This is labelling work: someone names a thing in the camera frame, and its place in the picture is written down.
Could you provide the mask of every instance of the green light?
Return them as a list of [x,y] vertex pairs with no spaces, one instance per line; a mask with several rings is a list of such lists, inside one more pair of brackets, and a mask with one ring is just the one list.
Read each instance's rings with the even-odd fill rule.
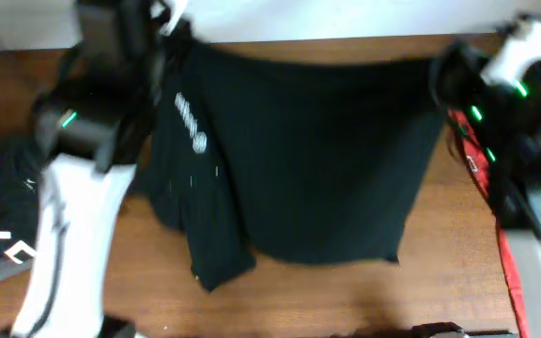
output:
[[494,153],[492,153],[492,151],[489,148],[486,148],[486,150],[487,150],[487,155],[489,156],[489,159],[492,161],[496,161],[496,156],[494,156]]
[[519,81],[515,82],[515,88],[518,90],[519,93],[521,93],[521,96],[523,98],[527,98],[527,96],[530,94],[527,90],[527,87]]
[[62,128],[66,128],[68,124],[70,124],[70,122],[72,122],[76,118],[77,115],[78,114],[76,112],[72,112],[72,115],[70,115],[70,117],[67,118],[64,123],[62,123]]
[[481,112],[479,112],[479,109],[477,107],[471,106],[471,111],[475,115],[475,118],[477,119],[477,121],[481,121],[482,119],[484,119],[484,117],[481,115]]

